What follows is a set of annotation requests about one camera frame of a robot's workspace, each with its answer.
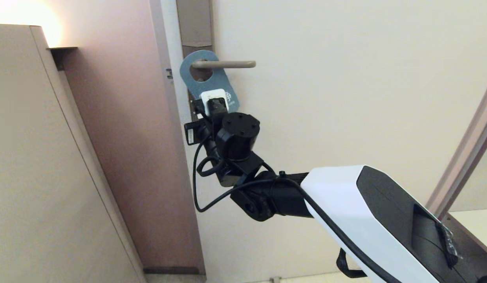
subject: blue door hanger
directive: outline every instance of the blue door hanger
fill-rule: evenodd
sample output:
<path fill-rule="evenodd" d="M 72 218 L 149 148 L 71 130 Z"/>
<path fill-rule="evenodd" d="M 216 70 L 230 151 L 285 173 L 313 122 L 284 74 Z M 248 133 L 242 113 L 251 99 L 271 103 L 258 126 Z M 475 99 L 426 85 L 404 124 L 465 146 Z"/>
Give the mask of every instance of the blue door hanger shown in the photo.
<path fill-rule="evenodd" d="M 210 79 L 204 82 L 197 82 L 195 79 L 193 79 L 193 76 L 189 70 L 191 64 L 198 60 L 219 61 L 219 58 L 217 58 L 215 53 L 208 50 L 195 51 L 184 58 L 179 71 L 181 72 L 181 77 L 188 87 L 188 90 L 195 97 L 195 99 L 200 99 L 202 92 L 222 88 L 226 92 L 226 99 L 228 101 L 229 108 L 228 112 L 236 112 L 240 107 L 240 102 L 238 102 L 236 93 L 229 83 L 228 76 L 226 75 L 226 72 L 224 72 L 224 69 L 215 68 L 212 70 L 212 76 Z"/>

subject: black cylindrical motor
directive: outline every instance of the black cylindrical motor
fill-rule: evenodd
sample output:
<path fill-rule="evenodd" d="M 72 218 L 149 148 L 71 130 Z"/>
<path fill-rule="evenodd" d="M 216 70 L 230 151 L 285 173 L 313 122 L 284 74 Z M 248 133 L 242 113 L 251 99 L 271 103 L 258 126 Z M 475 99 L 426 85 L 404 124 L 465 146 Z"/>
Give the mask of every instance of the black cylindrical motor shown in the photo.
<path fill-rule="evenodd" d="M 258 137 L 259 124 L 259 120 L 248 114 L 225 115 L 215 140 L 220 156 L 233 161 L 247 159 Z"/>

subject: light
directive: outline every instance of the light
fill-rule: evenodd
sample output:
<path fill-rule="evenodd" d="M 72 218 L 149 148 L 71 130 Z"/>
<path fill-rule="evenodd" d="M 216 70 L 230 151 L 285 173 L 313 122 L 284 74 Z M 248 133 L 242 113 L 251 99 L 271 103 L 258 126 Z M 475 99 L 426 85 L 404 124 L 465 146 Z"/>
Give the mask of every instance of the light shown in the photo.
<path fill-rule="evenodd" d="M 42 0 L 0 0 L 0 24 L 41 26 L 48 46 L 60 47 L 62 25 Z"/>

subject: door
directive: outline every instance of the door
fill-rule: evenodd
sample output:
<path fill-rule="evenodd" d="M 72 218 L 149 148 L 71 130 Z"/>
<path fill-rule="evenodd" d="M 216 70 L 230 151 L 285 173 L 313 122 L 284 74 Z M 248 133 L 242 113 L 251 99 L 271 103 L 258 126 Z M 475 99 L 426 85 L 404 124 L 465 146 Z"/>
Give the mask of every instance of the door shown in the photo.
<path fill-rule="evenodd" d="M 29 26 L 0 25 L 0 281 L 5 278 L 139 282 Z"/>
<path fill-rule="evenodd" d="M 213 0 L 212 16 L 218 57 L 257 61 L 226 73 L 275 171 L 368 164 L 425 204 L 487 88 L 487 2 Z M 200 178 L 201 206 L 223 190 Z M 198 223 L 209 282 L 337 271 L 315 220 L 255 222 L 227 198 Z"/>

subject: wooden door frame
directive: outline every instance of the wooden door frame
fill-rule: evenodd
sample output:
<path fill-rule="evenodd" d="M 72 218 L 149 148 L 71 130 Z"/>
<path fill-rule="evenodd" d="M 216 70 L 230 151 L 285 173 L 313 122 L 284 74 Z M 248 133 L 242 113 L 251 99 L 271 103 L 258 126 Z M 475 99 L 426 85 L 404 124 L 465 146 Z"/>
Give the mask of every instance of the wooden door frame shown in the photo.
<path fill-rule="evenodd" d="M 439 220 L 446 216 L 487 148 L 487 90 L 437 187 L 427 209 Z"/>

